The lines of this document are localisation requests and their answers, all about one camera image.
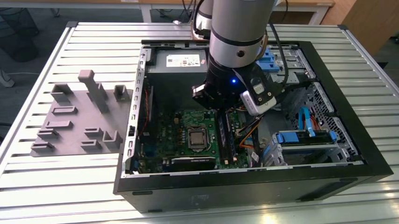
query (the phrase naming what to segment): slotted metal table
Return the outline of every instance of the slotted metal table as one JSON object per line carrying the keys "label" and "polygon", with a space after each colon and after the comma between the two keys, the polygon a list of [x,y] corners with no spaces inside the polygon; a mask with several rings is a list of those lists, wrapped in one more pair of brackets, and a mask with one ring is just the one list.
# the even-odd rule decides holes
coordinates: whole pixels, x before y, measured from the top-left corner
{"label": "slotted metal table", "polygon": [[62,32],[0,147],[0,222],[42,224],[129,220],[186,223],[188,219],[192,223],[397,222],[397,87],[348,31],[336,26],[308,25],[276,25],[276,30],[281,40],[313,43],[390,165],[392,176],[318,202],[139,214],[119,196],[111,194],[117,154],[33,158],[27,155],[29,147],[53,101],[49,95],[53,85],[67,83],[71,90],[85,89],[77,81],[77,73],[89,69],[105,89],[111,89],[115,84],[131,88],[139,41],[189,39],[189,26],[78,23]]}

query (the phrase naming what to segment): blue plastic clip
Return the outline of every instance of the blue plastic clip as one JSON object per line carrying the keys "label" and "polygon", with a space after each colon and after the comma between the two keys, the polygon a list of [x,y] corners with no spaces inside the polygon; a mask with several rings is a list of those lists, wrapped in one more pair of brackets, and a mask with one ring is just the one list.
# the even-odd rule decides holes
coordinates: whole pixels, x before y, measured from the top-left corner
{"label": "blue plastic clip", "polygon": [[280,134],[274,135],[277,143],[284,142],[282,136]]}
{"label": "blue plastic clip", "polygon": [[258,64],[262,72],[278,72],[280,70],[280,67],[274,64],[274,56],[269,53],[268,48],[256,63]]}
{"label": "blue plastic clip", "polygon": [[312,123],[310,123],[310,113],[309,113],[309,109],[306,107],[301,107],[300,110],[298,110],[297,128],[298,128],[298,130],[304,129],[302,120],[301,120],[302,114],[304,114],[305,129],[309,132],[309,136],[313,137],[316,134],[313,133]]}
{"label": "blue plastic clip", "polygon": [[298,138],[294,132],[280,132],[280,135],[284,138],[284,142],[286,143],[298,142]]}
{"label": "blue plastic clip", "polygon": [[330,136],[332,142],[336,142],[337,137],[336,137],[334,131],[329,131],[329,136]]}
{"label": "blue plastic clip", "polygon": [[262,154],[261,154],[261,158],[265,157],[265,154],[266,154],[268,150],[269,150],[269,146],[266,146],[266,148],[264,149]]}

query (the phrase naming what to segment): floor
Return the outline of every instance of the floor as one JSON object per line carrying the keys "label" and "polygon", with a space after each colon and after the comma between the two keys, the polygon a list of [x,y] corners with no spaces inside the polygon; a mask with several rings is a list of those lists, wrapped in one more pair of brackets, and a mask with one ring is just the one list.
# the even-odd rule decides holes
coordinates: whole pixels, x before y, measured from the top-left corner
{"label": "floor", "polygon": [[[29,9],[29,12],[39,30],[38,36],[33,39],[38,48],[37,58],[29,62],[17,63],[0,50],[0,68],[6,73],[18,73],[10,75],[15,82],[13,88],[0,86],[0,105],[2,107],[0,109],[0,122],[6,123],[13,122],[37,78],[37,75],[23,72],[37,74],[41,72],[67,21],[142,22],[138,9],[61,9],[61,16],[57,18],[51,16],[49,9]],[[172,10],[164,14],[166,16],[160,17],[160,13],[151,10],[151,21],[170,22],[177,18],[182,21],[188,20],[188,16],[181,10]],[[388,62],[384,70],[393,82],[399,84],[399,44],[394,44],[393,40],[386,41],[374,59],[377,62]],[[7,127],[0,126],[0,136],[5,136],[6,131]]]}

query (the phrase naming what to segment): wooden desk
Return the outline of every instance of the wooden desk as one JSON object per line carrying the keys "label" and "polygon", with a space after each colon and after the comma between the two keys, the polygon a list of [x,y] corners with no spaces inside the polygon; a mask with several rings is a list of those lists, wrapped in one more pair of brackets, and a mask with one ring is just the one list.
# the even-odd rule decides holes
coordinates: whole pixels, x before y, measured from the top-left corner
{"label": "wooden desk", "polygon": [[[318,25],[333,0],[288,0],[289,12],[312,12],[309,25]],[[181,0],[0,0],[0,7],[25,8],[137,8],[142,21],[150,22],[149,10],[182,9]],[[278,0],[273,11],[285,11],[285,0]]]}
{"label": "wooden desk", "polygon": [[399,0],[334,0],[322,25],[344,24],[370,55],[399,30]]}

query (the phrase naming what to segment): electronic component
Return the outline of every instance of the electronic component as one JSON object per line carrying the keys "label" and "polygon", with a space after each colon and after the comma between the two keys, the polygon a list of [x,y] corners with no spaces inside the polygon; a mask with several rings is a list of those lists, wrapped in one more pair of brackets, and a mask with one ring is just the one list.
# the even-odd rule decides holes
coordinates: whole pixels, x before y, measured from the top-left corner
{"label": "electronic component", "polygon": [[170,172],[212,170],[216,165],[214,157],[180,157],[170,159]]}
{"label": "electronic component", "polygon": [[349,154],[337,144],[334,132],[317,130],[313,133],[313,137],[302,130],[274,133],[261,153],[262,166],[346,162]]}
{"label": "electronic component", "polygon": [[218,156],[220,163],[228,165],[236,156],[236,146],[233,131],[229,128],[230,122],[226,114],[216,112],[216,129],[217,131],[217,143],[218,143]]}
{"label": "electronic component", "polygon": [[206,129],[188,128],[188,148],[193,152],[201,152],[208,145]]}

